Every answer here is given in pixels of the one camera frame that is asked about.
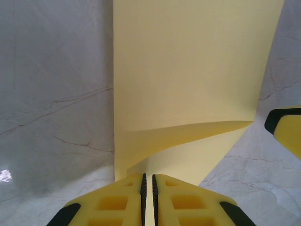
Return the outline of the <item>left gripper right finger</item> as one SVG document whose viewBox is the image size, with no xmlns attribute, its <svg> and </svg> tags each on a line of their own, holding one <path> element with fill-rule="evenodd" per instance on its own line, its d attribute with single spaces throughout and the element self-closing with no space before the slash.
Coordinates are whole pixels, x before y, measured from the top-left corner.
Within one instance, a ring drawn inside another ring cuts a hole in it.
<svg viewBox="0 0 301 226">
<path fill-rule="evenodd" d="M 152 192 L 154 226 L 256 226 L 233 199 L 167 175 Z"/>
</svg>

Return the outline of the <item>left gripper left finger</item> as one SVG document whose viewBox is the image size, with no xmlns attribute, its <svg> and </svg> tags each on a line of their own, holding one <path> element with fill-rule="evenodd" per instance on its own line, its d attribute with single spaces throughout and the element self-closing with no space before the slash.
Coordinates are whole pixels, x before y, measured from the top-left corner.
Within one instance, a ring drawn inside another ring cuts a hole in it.
<svg viewBox="0 0 301 226">
<path fill-rule="evenodd" d="M 136 174 L 65 204 L 47 226 L 145 226 L 146 174 Z"/>
</svg>

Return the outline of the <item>yellow paper sheet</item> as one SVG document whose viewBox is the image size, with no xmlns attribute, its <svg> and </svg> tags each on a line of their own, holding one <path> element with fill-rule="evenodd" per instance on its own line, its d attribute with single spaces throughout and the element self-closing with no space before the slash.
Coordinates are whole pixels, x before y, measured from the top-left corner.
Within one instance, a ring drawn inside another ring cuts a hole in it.
<svg viewBox="0 0 301 226">
<path fill-rule="evenodd" d="M 198 185 L 255 119 L 284 0 L 113 0 L 115 179 Z"/>
</svg>

